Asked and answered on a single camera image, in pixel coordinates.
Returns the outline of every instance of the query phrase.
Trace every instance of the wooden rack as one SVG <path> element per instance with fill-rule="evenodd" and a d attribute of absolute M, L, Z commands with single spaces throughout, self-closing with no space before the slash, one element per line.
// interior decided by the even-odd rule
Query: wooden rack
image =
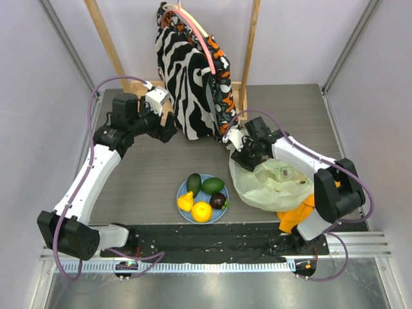
<path fill-rule="evenodd" d="M 84 0 L 90 16 L 95 24 L 98 34 L 100 35 L 100 39 L 108 53 L 109 59 L 113 65 L 113 68 L 116 71 L 117 75 L 125 75 L 125 71 L 123 65 L 120 61 L 118 53 L 116 51 L 115 45 L 113 44 L 113 40 L 110 37 L 109 30 L 106 26 L 106 22 L 104 21 L 102 12 L 98 7 L 97 0 Z M 243 111 L 247 109 L 247 78 L 249 75 L 249 68 L 250 68 L 250 60 L 252 58 L 252 50 L 253 50 L 253 43 L 255 39 L 256 33 L 256 24 L 258 22 L 258 15 L 259 15 L 259 7 L 260 7 L 260 0 L 253 0 L 252 4 L 252 11 L 250 15 L 250 24 L 249 24 L 249 34 L 247 40 L 247 47 L 246 47 L 246 54 L 245 54 L 245 62 L 243 65 L 243 74 L 242 74 L 242 81 L 241 82 L 232 82 L 232 89 L 233 89 L 233 97 L 236 104 L 236 109 L 238 111 Z M 163 82 L 156 80 L 150 81 L 154 86 L 163 86 Z M 121 80 L 122 87 L 124 92 L 129 93 L 136 93 L 137 95 L 141 96 L 144 95 L 147 91 L 147 88 L 143 87 L 141 82 L 133 80 L 129 82 L 126 79 Z M 171 106 L 164 107 L 165 114 L 167 114 L 167 110 L 172 110 Z M 240 117 L 241 120 L 247 119 L 247 114 L 243 114 Z"/>

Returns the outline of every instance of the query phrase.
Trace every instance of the gray wood surface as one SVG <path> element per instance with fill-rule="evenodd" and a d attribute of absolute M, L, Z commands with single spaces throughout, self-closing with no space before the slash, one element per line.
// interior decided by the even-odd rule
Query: gray wood surface
<path fill-rule="evenodd" d="M 101 126 L 119 89 L 106 90 L 98 118 Z M 340 158 L 318 85 L 248 86 L 249 108 L 268 111 L 304 145 L 326 156 Z M 279 221 L 273 212 L 243 203 L 233 188 L 229 152 L 212 138 L 188 141 L 178 132 L 163 144 L 139 136 L 106 182 L 90 224 L 188 223 L 176 206 L 179 186 L 192 173 L 221 178 L 229 190 L 230 207 L 220 223 Z"/>

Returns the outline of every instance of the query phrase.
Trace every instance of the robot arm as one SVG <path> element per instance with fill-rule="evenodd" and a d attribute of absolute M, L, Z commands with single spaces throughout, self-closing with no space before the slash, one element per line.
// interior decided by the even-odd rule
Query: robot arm
<path fill-rule="evenodd" d="M 245 129 L 230 129 L 223 139 L 223 142 L 230 141 L 234 145 L 236 151 L 231 158 L 243 168 L 253 171 L 266 157 L 275 158 L 296 167 L 314 182 L 315 209 L 307 219 L 292 229 L 292 234 L 301 243 L 315 239 L 338 219 L 364 205 L 365 195 L 361 185 L 321 162 L 321 159 L 333 162 L 357 176 L 356 168 L 349 159 L 325 157 L 288 136 L 291 144 L 279 130 L 271 132 L 261 117 L 247 122 Z M 319 159 L 315 160 L 297 146 Z"/>
<path fill-rule="evenodd" d="M 59 252 L 87 261 L 97 250 L 123 247 L 127 244 L 129 230 L 121 225 L 89 227 L 91 211 L 106 180 L 120 163 L 127 149 L 133 145 L 136 136 L 146 133 L 166 143 L 177 132 L 172 113 L 168 114 L 165 126 L 160 125 L 162 106 L 168 98 L 168 92 L 157 87 L 141 100 L 139 112 L 136 95 L 123 93 L 113 100 L 110 125 L 104 124 L 93 136 L 95 144 L 93 165 L 65 215 L 59 234 Z M 37 218 L 37 224 L 48 248 L 53 247 L 57 221 L 88 169 L 90 155 L 89 152 L 69 191 L 54 210 L 42 211 Z"/>

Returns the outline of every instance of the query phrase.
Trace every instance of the orange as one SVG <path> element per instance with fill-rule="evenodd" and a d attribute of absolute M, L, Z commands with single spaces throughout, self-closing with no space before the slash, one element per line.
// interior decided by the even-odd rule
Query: orange
<path fill-rule="evenodd" d="M 199 201 L 192 207 L 193 220 L 198 223 L 206 223 L 212 218 L 212 206 L 205 201 Z"/>

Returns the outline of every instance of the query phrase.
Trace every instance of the white plastic bag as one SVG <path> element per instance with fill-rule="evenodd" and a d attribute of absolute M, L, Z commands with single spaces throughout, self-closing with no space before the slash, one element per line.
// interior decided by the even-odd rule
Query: white plastic bag
<path fill-rule="evenodd" d="M 303 173 L 276 159 L 250 172 L 230 158 L 229 169 L 241 200 L 264 211 L 290 211 L 314 193 L 313 183 Z"/>

